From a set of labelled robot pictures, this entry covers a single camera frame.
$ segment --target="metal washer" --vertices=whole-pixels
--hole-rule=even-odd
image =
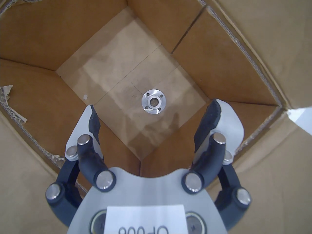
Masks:
[[[151,104],[151,100],[154,98],[158,100],[158,104],[156,104],[155,106]],[[166,107],[166,97],[164,93],[157,89],[148,90],[143,94],[142,107],[144,111],[150,114],[161,113]]]

